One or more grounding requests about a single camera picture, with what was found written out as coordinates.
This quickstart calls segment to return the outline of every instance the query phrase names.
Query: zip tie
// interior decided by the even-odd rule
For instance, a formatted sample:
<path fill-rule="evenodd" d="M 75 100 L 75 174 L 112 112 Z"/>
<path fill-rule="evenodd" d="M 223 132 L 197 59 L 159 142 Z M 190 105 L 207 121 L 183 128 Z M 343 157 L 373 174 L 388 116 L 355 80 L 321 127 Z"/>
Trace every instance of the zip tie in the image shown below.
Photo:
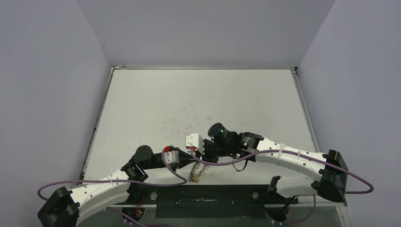
<path fill-rule="evenodd" d="M 299 172 L 299 156 L 301 155 L 301 150 L 298 151 L 298 158 L 296 158 L 296 171 Z"/>
<path fill-rule="evenodd" d="M 277 165 L 280 166 L 280 158 L 281 158 L 281 154 L 283 153 L 283 149 L 286 146 L 285 143 L 280 143 L 280 149 L 279 149 L 279 154 L 277 155 Z"/>
<path fill-rule="evenodd" d="M 276 222 L 276 221 L 273 219 L 273 220 L 271 221 L 271 224 L 274 225 L 275 222 Z"/>
<path fill-rule="evenodd" d="M 113 183 L 113 181 L 112 181 L 110 178 L 108 178 L 108 177 L 106 177 L 106 179 L 110 181 L 110 183 L 112 184 L 112 187 L 113 187 L 113 189 L 114 189 L 114 183 Z"/>

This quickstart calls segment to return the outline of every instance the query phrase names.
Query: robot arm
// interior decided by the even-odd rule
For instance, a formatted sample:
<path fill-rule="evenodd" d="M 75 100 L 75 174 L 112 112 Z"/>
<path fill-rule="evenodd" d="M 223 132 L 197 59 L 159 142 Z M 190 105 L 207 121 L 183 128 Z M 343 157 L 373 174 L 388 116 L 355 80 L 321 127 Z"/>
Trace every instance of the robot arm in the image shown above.
<path fill-rule="evenodd" d="M 164 149 L 164 155 L 154 154 L 149 146 L 140 146 L 126 165 L 102 179 L 101 183 L 88 184 L 71 190 L 65 187 L 57 189 L 38 212 L 38 218 L 44 227 L 74 227 L 111 205 L 125 202 L 130 193 L 139 190 L 141 185 L 138 183 L 147 179 L 145 169 L 163 168 L 168 165 L 175 170 L 194 163 L 197 159 L 217 163 L 218 157 L 238 159 L 262 150 L 278 152 L 258 153 L 247 160 L 276 164 L 304 174 L 295 177 L 273 177 L 269 184 L 269 192 L 276 192 L 284 198 L 301 194 L 318 194 L 330 201 L 344 201 L 347 175 L 307 158 L 315 158 L 347 169 L 337 151 L 330 150 L 329 154 L 302 151 L 254 133 L 238 134 L 228 131 L 220 123 L 214 124 L 209 129 L 208 135 L 211 140 L 204 140 L 199 134 L 186 137 L 185 145 L 191 152 L 195 151 L 194 156 L 172 146 Z M 282 150 L 293 151 L 298 155 L 281 152 Z"/>
<path fill-rule="evenodd" d="M 170 146 L 165 151 L 166 164 L 172 169 L 195 162 L 178 148 Z M 102 183 L 87 184 L 71 190 L 65 187 L 57 189 L 39 210 L 38 218 L 44 227 L 74 227 L 109 206 L 125 202 L 131 193 L 140 188 L 138 183 L 148 178 L 144 169 L 166 167 L 162 155 L 154 154 L 149 146 L 140 146 L 127 164 L 101 179 Z"/>
<path fill-rule="evenodd" d="M 341 154 L 335 150 L 330 150 L 328 154 L 303 151 L 287 147 L 283 143 L 273 142 L 254 133 L 231 132 L 220 123 L 214 124 L 209 129 L 208 135 L 212 141 L 203 140 L 203 148 L 197 147 L 199 144 L 197 141 L 203 139 L 199 134 L 191 134 L 186 137 L 186 147 L 197 151 L 202 156 L 202 160 L 216 163 L 218 157 L 241 158 L 257 151 L 278 150 L 274 153 L 257 154 L 248 160 L 275 164 L 304 175 L 273 177 L 269 190 L 277 192 L 284 198 L 318 194 L 330 201 L 344 201 L 347 175 L 305 158 L 318 159 L 348 170 Z M 296 154 L 281 152 L 283 150 L 293 151 Z"/>

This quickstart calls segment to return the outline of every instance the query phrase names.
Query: white wall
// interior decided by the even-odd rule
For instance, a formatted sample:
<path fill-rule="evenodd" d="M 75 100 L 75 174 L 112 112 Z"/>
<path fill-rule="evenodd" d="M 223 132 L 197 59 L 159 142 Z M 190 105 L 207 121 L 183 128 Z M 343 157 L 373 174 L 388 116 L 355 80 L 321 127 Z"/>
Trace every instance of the white wall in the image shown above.
<path fill-rule="evenodd" d="M 77 0 L 120 65 L 298 65 L 334 0 Z"/>
<path fill-rule="evenodd" d="M 322 151 L 375 186 L 348 195 L 353 226 L 400 226 L 401 1 L 337 0 L 299 80 Z M 366 186 L 349 179 L 349 190 Z"/>
<path fill-rule="evenodd" d="M 0 225 L 41 226 L 36 190 L 78 178 L 110 67 L 75 0 L 2 1 L 0 31 Z"/>

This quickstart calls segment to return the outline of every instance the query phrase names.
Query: cable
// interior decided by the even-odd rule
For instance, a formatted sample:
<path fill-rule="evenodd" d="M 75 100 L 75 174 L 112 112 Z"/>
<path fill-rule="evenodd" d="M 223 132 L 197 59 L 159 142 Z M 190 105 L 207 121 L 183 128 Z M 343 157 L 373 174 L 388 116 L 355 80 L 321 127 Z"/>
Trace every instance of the cable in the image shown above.
<path fill-rule="evenodd" d="M 145 200 L 145 195 L 142 195 L 142 200 L 137 204 L 137 208 L 135 209 L 135 214 L 142 214 L 142 211 L 139 210 L 139 206 L 143 203 L 143 201 Z"/>
<path fill-rule="evenodd" d="M 46 184 L 44 186 L 42 186 L 41 188 L 38 189 L 37 191 L 37 195 L 39 196 L 39 198 L 41 198 L 42 200 L 48 200 L 48 198 L 44 197 L 42 195 L 42 190 L 45 188 L 48 188 L 50 186 L 54 186 L 54 185 L 58 185 L 58 184 L 63 184 L 63 183 L 110 183 L 110 182 L 128 182 L 128 183 L 137 183 L 137 184 L 141 184 L 141 185 L 148 185 L 148 186 L 156 186 L 156 187 L 170 187 L 170 186 L 179 186 L 179 185 L 183 185 L 185 183 L 187 183 L 188 181 L 183 178 L 182 176 L 180 176 L 178 173 L 174 172 L 170 166 L 168 166 L 164 154 L 162 154 L 162 160 L 164 165 L 167 167 L 167 169 L 174 174 L 175 176 L 177 176 L 178 178 L 180 178 L 181 180 L 183 180 L 183 182 L 181 183 L 171 183 L 171 184 L 156 184 L 156 183 L 145 183 L 145 182 L 141 182 L 141 181 L 134 181 L 134 180 L 123 180 L 123 179 L 119 179 L 119 180 L 67 180 L 67 181 L 57 181 L 57 182 L 53 182 L 53 183 L 49 183 Z"/>
<path fill-rule="evenodd" d="M 128 219 L 131 222 L 133 222 L 134 225 L 137 225 L 137 226 L 142 226 L 142 227 L 157 227 L 157 226 L 168 227 L 169 226 L 169 225 L 165 225 L 165 224 L 141 224 L 138 221 L 136 221 L 133 218 L 131 218 L 130 216 L 128 216 L 127 214 L 123 213 L 122 211 L 119 211 L 119 210 L 117 210 L 117 209 L 115 209 L 113 207 L 108 207 L 108 209 L 123 215 L 126 219 Z"/>
<path fill-rule="evenodd" d="M 205 174 L 205 169 L 208 167 L 208 165 L 203 164 L 203 167 L 200 171 L 196 172 L 199 169 L 200 166 L 200 162 L 195 162 L 195 164 L 193 164 L 189 174 L 188 174 L 188 181 L 189 182 L 195 182 L 198 183 L 199 182 L 199 178 L 200 176 L 202 176 L 203 174 Z"/>
<path fill-rule="evenodd" d="M 277 153 L 277 152 L 279 152 L 279 150 L 275 150 L 275 149 L 273 149 L 273 150 L 261 150 L 261 151 L 258 151 L 258 152 L 249 154 L 249 155 L 247 155 L 247 156 L 244 156 L 244 157 L 242 157 L 242 158 L 239 158 L 239 159 L 237 159 L 237 160 L 235 160 L 235 161 L 224 162 L 224 163 L 213 163 L 213 162 L 206 162 L 206 161 L 200 160 L 199 158 L 197 158 L 197 157 L 193 154 L 193 151 L 192 151 L 192 150 L 191 150 L 191 156 L 192 156 L 192 158 L 195 159 L 196 161 L 201 162 L 201 163 L 203 163 L 203 164 L 210 165 L 210 166 L 227 166 L 227 165 L 231 165 L 231 164 L 234 164 L 234 163 L 237 163 L 237 162 L 246 160 L 246 159 L 248 159 L 248 158 L 250 158 L 250 157 L 253 157 L 253 156 L 255 156 L 255 155 L 258 155 L 258 154 L 263 154 L 263 153 Z M 355 173 L 352 173 L 352 172 L 350 172 L 350 171 L 348 171 L 348 170 L 346 170 L 346 169 L 343 169 L 343 168 L 341 168 L 341 167 L 335 166 L 335 165 L 333 165 L 333 164 L 331 164 L 331 163 L 328 163 L 328 162 L 325 162 L 325 161 L 321 161 L 321 160 L 318 160 L 318 159 L 316 159 L 316 158 L 309 157 L 309 156 L 306 156 L 306 155 L 303 155 L 303 154 L 298 154 L 297 152 L 294 152 L 294 151 L 283 150 L 282 153 L 287 153 L 287 154 L 296 155 L 296 156 L 299 155 L 300 157 L 303 157 L 303 158 L 309 159 L 309 160 L 311 160 L 311 161 L 318 162 L 318 163 L 320 163 L 320 164 L 323 164 L 323 165 L 329 166 L 329 167 L 331 167 L 331 168 L 337 169 L 337 170 L 339 170 L 339 171 L 342 171 L 342 172 L 344 172 L 344 173 L 346 173 L 346 174 L 348 174 L 348 175 L 350 175 L 350 176 L 356 178 L 357 180 L 359 180 L 359 181 L 361 181 L 362 183 L 364 183 L 364 184 L 366 184 L 367 186 L 369 186 L 369 189 L 366 190 L 366 191 L 350 191 L 350 192 L 345 192 L 346 194 L 367 194 L 367 193 L 371 193 L 371 192 L 373 191 L 373 189 L 374 189 L 373 185 L 372 185 L 371 183 L 369 183 L 367 180 L 365 180 L 365 179 L 363 179 L 362 177 L 356 175 Z"/>
<path fill-rule="evenodd" d="M 284 205 L 284 207 L 280 210 L 279 214 L 283 212 L 284 210 L 288 211 L 290 203 L 297 197 L 297 195 L 294 195 L 290 200 L 287 201 L 287 203 Z"/>
<path fill-rule="evenodd" d="M 270 217 L 269 214 L 267 214 L 267 216 L 268 216 L 270 219 L 273 220 L 273 221 L 272 221 L 272 224 L 273 224 L 273 223 L 277 223 L 277 224 L 280 224 L 280 225 L 292 225 L 292 224 L 297 224 L 297 223 L 304 222 L 304 221 L 308 220 L 308 218 L 310 218 L 310 217 L 314 214 L 314 211 L 316 210 L 316 197 L 313 195 L 313 198 L 314 198 L 314 207 L 312 208 L 311 212 L 310 212 L 306 217 L 304 217 L 304 218 L 301 219 L 301 220 L 288 221 L 288 222 L 286 221 L 286 222 L 282 223 L 282 222 L 278 222 L 278 221 L 273 220 L 273 219 Z"/>
<path fill-rule="evenodd" d="M 244 165 L 244 167 L 241 169 L 241 170 L 238 170 L 236 167 L 235 167 L 235 165 L 233 164 L 233 167 L 234 167 L 234 169 L 237 171 L 237 172 L 241 172 L 241 171 L 243 171 L 245 168 L 246 168 L 246 165 L 248 164 L 248 160 L 245 160 L 245 165 Z"/>

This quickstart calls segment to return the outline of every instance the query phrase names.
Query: screw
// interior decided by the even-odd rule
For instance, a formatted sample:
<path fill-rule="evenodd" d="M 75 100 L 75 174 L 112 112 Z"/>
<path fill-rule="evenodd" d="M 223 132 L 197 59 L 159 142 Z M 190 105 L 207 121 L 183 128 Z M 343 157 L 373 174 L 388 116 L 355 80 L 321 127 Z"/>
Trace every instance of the screw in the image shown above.
<path fill-rule="evenodd" d="M 252 193 L 252 198 L 257 200 L 259 198 L 259 193 L 258 192 Z"/>
<path fill-rule="evenodd" d="M 155 200 L 157 198 L 157 193 L 156 192 L 152 192 L 151 194 L 150 194 L 150 199 L 151 200 Z"/>

